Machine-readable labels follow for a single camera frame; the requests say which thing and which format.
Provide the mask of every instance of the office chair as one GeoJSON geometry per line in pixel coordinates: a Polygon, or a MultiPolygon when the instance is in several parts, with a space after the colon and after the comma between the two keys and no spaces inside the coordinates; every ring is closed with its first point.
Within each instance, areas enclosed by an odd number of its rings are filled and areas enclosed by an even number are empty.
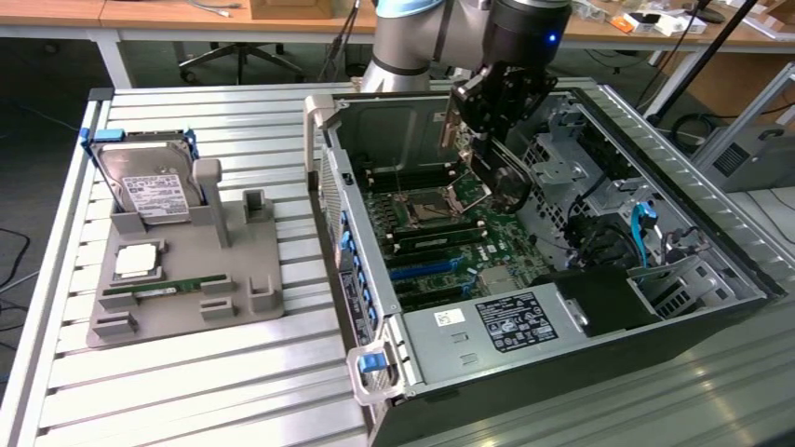
{"type": "MultiPolygon", "coordinates": [[[[183,78],[183,81],[189,83],[197,82],[197,74],[190,70],[190,68],[202,65],[206,62],[215,61],[230,54],[238,54],[238,85],[242,85],[245,82],[245,65],[249,63],[249,56],[254,56],[255,58],[261,58],[265,61],[269,61],[282,67],[285,70],[289,70],[294,73],[297,77],[297,82],[305,81],[305,72],[293,62],[281,58],[279,56],[269,53],[263,49],[262,46],[271,45],[271,44],[251,44],[246,42],[239,42],[231,44],[229,46],[222,47],[218,42],[210,43],[210,52],[205,53],[202,56],[198,56],[187,61],[185,57],[181,58],[181,55],[186,54],[186,50],[183,47],[182,42],[174,43],[174,47],[177,49],[178,59],[179,61],[179,75],[183,78]]],[[[285,44],[275,44],[277,45],[277,54],[285,54],[285,44]]]]}

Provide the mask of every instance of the aluminum slotted table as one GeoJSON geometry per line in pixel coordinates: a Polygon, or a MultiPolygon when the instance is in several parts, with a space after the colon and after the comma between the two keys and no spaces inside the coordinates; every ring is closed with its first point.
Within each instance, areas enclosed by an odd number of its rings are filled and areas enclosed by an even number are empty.
{"type": "MultiPolygon", "coordinates": [[[[565,83],[597,88],[586,79],[565,83]]],[[[347,84],[327,84],[93,96],[85,128],[195,129],[202,156],[222,160],[223,198],[262,187],[277,201],[287,316],[139,345],[86,346],[111,196],[77,145],[0,411],[0,445],[367,445],[302,152],[303,99],[347,91],[347,84]]],[[[767,306],[673,361],[413,446],[723,447],[781,436],[795,428],[794,303],[790,297],[767,306]]]]}

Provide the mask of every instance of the hard drive label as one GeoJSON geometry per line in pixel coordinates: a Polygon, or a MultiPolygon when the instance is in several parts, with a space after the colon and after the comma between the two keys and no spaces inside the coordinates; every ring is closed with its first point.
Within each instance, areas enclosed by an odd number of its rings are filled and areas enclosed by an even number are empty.
{"type": "Polygon", "coordinates": [[[189,213],[186,192],[177,174],[125,177],[122,180],[142,217],[189,213]]]}
{"type": "Polygon", "coordinates": [[[477,309],[499,352],[511,352],[558,338],[531,291],[481,303],[477,309]]]}

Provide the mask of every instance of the hard drive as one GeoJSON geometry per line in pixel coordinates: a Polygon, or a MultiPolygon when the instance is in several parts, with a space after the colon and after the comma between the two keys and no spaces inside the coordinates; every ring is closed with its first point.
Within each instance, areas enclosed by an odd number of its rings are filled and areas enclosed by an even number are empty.
{"type": "Polygon", "coordinates": [[[118,212],[138,212],[146,224],[190,220],[190,207],[205,204],[193,178],[199,157],[190,131],[126,134],[99,130],[91,156],[111,187],[118,212]]]}

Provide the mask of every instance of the motherboard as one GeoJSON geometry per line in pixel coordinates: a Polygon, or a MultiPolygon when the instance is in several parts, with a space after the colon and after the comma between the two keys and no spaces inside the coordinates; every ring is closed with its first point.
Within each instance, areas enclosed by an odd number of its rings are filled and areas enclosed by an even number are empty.
{"type": "Polygon", "coordinates": [[[406,311],[523,289],[551,272],[514,215],[493,210],[463,164],[361,182],[390,279],[406,311]]]}

